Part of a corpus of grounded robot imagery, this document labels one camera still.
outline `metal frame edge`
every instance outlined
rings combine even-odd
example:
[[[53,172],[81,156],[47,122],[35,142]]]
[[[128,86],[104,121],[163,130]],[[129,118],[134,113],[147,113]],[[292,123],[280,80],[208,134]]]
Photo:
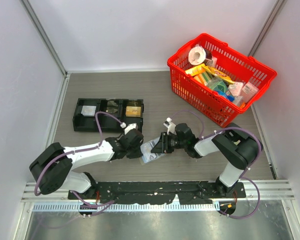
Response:
[[[67,92],[67,88],[68,88],[69,79],[70,79],[70,74],[67,74],[62,80],[59,95],[58,95],[59,97],[56,102],[52,121],[49,126],[49,134],[47,137],[45,149],[54,142],[62,106],[64,104],[64,100],[65,100],[65,96],[66,96],[66,92]]]
[[[272,171],[273,178],[278,179],[278,175],[277,175],[276,168],[275,168],[274,161],[273,161],[274,158],[272,157],[272,154],[269,151],[268,142],[265,138],[262,125],[259,121],[259,117],[258,117],[258,113],[257,113],[257,110],[256,110],[255,103],[251,105],[251,110],[252,110],[252,113],[253,113],[253,116],[254,116],[256,127],[259,131],[259,134],[260,134],[260,138],[261,138],[261,142],[263,144],[263,150],[265,152],[266,159],[268,160],[270,168],[272,168],[271,171]]]
[[[282,200],[282,206],[288,220],[293,238],[300,240],[300,218],[295,208],[296,200]]]
[[[96,73],[127,73],[127,72],[169,72],[169,67],[158,68],[127,68],[127,69],[102,69],[102,70],[69,70],[68,74],[96,74]]]
[[[267,35],[269,29],[271,26],[274,24],[276,18],[278,17],[280,11],[282,10],[283,6],[287,0],[277,0],[276,3],[274,4],[268,18],[266,19],[258,37],[256,38],[255,42],[252,45],[252,48],[248,54],[248,56],[254,56],[260,47],[262,41],[264,40],[265,36]]]
[[[21,213],[13,240],[25,240],[34,205],[35,204],[33,202],[24,203],[23,211]]]
[[[33,9],[29,0],[20,0],[21,4],[23,5],[26,13],[28,14],[29,18],[31,19],[34,27],[36,28],[37,32],[39,33],[42,41],[44,42],[45,46],[47,47],[48,51],[50,52],[52,58],[54,59],[55,63],[59,67],[62,75],[65,77],[67,75],[67,71],[61,62],[57,51],[55,50],[54,46],[52,45],[44,27],[42,26],[35,10]]]

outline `red basket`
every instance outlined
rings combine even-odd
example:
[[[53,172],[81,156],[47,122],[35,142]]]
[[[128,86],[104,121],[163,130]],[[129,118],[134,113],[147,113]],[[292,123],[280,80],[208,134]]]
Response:
[[[197,44],[210,50],[212,55],[217,57],[216,69],[230,76],[233,81],[244,84],[251,82],[259,88],[244,108],[237,107],[185,73],[185,70],[194,67],[188,61],[188,54]],[[206,33],[182,46],[168,59],[167,64],[170,67],[172,91],[221,127],[227,126],[238,114],[247,111],[251,104],[266,92],[277,76],[276,71],[258,62],[254,57],[244,56],[228,47],[227,43]]]

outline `cable clip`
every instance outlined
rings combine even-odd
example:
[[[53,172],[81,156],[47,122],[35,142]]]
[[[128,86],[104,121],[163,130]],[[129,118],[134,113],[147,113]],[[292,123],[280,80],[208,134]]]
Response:
[[[125,122],[123,122],[123,123],[120,124],[120,127],[123,128],[123,129],[124,129],[126,126],[127,126],[127,125],[126,125]]]

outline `wire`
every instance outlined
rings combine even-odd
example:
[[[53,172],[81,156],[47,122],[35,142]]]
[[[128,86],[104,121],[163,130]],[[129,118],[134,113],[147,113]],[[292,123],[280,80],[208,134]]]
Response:
[[[76,150],[76,151],[68,151],[68,152],[65,152],[65,153],[62,153],[58,156],[56,156],[55,158],[53,158],[42,170],[42,172],[40,173],[37,181],[36,181],[36,184],[35,184],[35,187],[34,187],[34,195],[36,196],[39,196],[41,195],[41,192],[38,192],[38,188],[39,188],[39,185],[40,185],[40,182],[42,180],[42,178],[44,177],[45,173],[47,172],[48,168],[53,164],[55,163],[57,160],[59,160],[60,158],[63,158],[69,154],[75,154],[75,153],[81,153],[81,152],[86,152],[86,151],[91,151],[91,150],[95,150],[95,149],[98,149],[101,147],[103,141],[104,141],[104,137],[103,137],[103,134],[102,134],[102,129],[101,129],[101,126],[100,126],[100,122],[99,122],[99,119],[98,119],[98,115],[99,114],[104,114],[104,115],[107,115],[111,118],[113,118],[114,120],[116,120],[119,124],[122,124],[122,122],[116,118],[115,116],[111,115],[110,113],[107,113],[107,112],[104,112],[104,111],[98,111],[95,113],[95,121],[96,121],[96,125],[98,127],[98,130],[99,130],[99,133],[100,133],[100,138],[101,138],[101,141],[98,145],[96,146],[93,146],[93,147],[88,147],[88,148],[84,148],[84,149],[79,149],[79,150]],[[104,212],[107,208],[109,208],[113,203],[114,201],[109,201],[105,204],[99,204],[99,205],[92,205],[86,201],[84,201],[76,191],[71,191],[81,202],[83,202],[84,204],[88,205],[90,208],[95,208],[97,209],[98,207],[103,207],[103,206],[106,206],[104,209],[102,209],[101,211],[97,212],[98,214],[93,214],[93,216],[96,216],[96,215],[99,215],[100,213]]]
[[[234,203],[236,204],[238,202],[238,197],[237,197],[237,191],[234,190],[233,192],[233,197],[234,197]]]
[[[195,116],[200,120],[200,122],[201,122],[201,124],[202,124],[202,130],[201,130],[201,132],[200,132],[200,134],[199,134],[199,138],[202,138],[203,135],[204,135],[204,130],[205,130],[205,123],[204,123],[204,120],[203,120],[199,115],[197,115],[196,113],[194,113],[193,111],[190,111],[190,110],[187,110],[187,109],[180,110],[180,111],[177,111],[176,113],[174,113],[174,114],[170,117],[171,120],[173,119],[173,117],[174,117],[175,115],[177,115],[177,114],[179,114],[179,113],[181,113],[181,112],[188,112],[188,113],[191,113],[191,114],[195,115]]]
[[[97,204],[91,204],[91,203],[83,200],[76,191],[70,191],[70,192],[73,193],[73,195],[75,195],[75,197],[77,199],[79,199],[81,202],[83,202],[85,205],[89,206],[89,208],[92,208],[92,209],[97,209],[98,207],[107,206],[108,204],[113,204],[113,202],[114,202],[113,200],[111,200],[111,201],[109,201],[107,203],[103,203],[103,204],[98,204],[98,205]]]
[[[96,192],[96,198],[95,198],[95,204],[97,205],[98,204],[98,201],[99,201],[99,199],[100,199],[100,193],[99,193],[99,191],[97,191]]]
[[[249,179],[247,177],[242,177],[241,179],[248,180],[250,183],[252,183],[252,185],[255,187],[256,193],[258,195],[258,200],[256,202],[256,206],[255,206],[254,210],[246,216],[232,216],[232,215],[226,214],[226,211],[221,211],[221,210],[219,211],[222,215],[225,215],[225,216],[227,216],[231,219],[247,219],[247,218],[251,217],[253,214],[256,213],[256,211],[258,210],[259,205],[260,205],[260,198],[261,197],[260,197],[260,191],[259,191],[258,186],[251,179]]]
[[[216,134],[220,134],[220,133],[223,133],[228,130],[238,130],[238,131],[244,132],[244,133],[250,135],[253,138],[253,140],[256,142],[256,144],[258,145],[258,153],[257,153],[255,159],[250,163],[250,165],[248,165],[248,167],[241,173],[241,175],[239,177],[241,179],[244,176],[244,174],[247,172],[247,170],[251,167],[251,165],[254,164],[256,162],[256,160],[260,157],[261,152],[262,152],[261,144],[260,144],[258,138],[252,132],[250,132],[246,129],[243,129],[241,127],[236,127],[236,126],[225,127],[223,129],[217,130],[214,133],[212,133],[208,136],[205,136],[203,139],[208,139]]]

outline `blue item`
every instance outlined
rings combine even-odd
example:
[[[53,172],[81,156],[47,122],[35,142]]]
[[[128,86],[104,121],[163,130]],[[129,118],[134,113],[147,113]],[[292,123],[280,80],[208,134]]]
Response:
[[[224,92],[220,91],[220,90],[215,90],[220,96],[224,97],[225,99],[228,99],[230,102],[233,102],[235,100],[234,96],[231,95],[226,95]]]

